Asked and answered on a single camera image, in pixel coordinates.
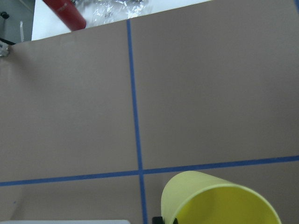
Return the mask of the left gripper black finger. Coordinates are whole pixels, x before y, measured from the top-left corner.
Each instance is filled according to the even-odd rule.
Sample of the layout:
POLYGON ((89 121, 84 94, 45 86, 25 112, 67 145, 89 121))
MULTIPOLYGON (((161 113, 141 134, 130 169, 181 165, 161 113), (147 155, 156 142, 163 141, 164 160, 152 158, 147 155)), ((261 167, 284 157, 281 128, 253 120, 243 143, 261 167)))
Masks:
MULTIPOLYGON (((153 217, 152 224, 165 224, 163 217, 153 217)), ((175 218, 172 224, 178 224, 178 220, 175 218)))

